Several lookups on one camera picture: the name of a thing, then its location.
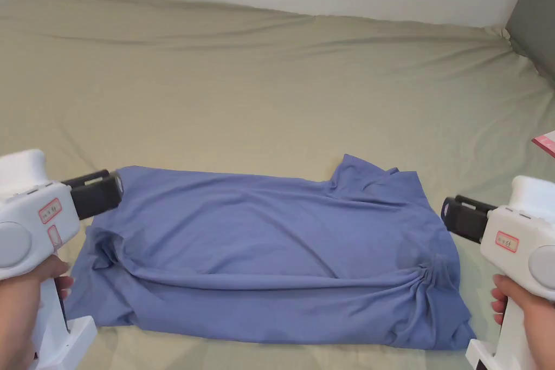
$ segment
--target bed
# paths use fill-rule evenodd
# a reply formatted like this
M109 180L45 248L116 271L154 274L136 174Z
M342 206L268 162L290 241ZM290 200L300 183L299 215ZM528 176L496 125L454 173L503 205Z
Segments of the bed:
M553 89L504 30L314 17L170 0L9 0L0 9L0 150L51 176L143 165L326 180L344 153L416 170L439 212L555 180L530 139ZM496 341L491 265L454 236L478 337ZM76 258L84 234L61 251ZM99 328L80 369L467 369L463 352L269 346Z

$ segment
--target red label sticker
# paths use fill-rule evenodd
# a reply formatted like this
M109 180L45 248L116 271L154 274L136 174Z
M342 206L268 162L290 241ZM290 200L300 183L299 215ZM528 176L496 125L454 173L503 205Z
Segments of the red label sticker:
M42 224L46 224L61 211L62 204L60 203L60 200L54 198L47 205L39 210L38 216L41 217Z
M50 241L52 241L54 250L62 247L62 238L60 238L60 233L57 232L56 226L51 226L48 229L48 237L50 237Z
M518 249L518 239L502 231L498 231L498 235L495 236L495 244L512 253L516 253Z

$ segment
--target blue t-shirt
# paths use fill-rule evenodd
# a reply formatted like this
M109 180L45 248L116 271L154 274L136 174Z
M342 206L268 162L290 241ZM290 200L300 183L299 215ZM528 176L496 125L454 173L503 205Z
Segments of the blue t-shirt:
M456 246L416 172L330 181L131 166L94 218L68 318L261 343L465 348Z

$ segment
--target gripper handle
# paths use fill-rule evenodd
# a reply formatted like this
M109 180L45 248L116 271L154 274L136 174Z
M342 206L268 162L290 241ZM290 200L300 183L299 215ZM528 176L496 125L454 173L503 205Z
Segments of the gripper handle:
M39 350L31 369L48 366L53 362L67 347L68 338L69 331L56 284L54 279L48 279L41 284L41 306L32 336L33 344Z
M524 331L524 311L509 298L495 362L507 370L537 370Z

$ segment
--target gray headboard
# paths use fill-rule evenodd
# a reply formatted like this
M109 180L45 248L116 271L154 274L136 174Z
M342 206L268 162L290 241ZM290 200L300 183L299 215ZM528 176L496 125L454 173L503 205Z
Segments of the gray headboard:
M555 79L555 0L518 0L507 30L515 49Z

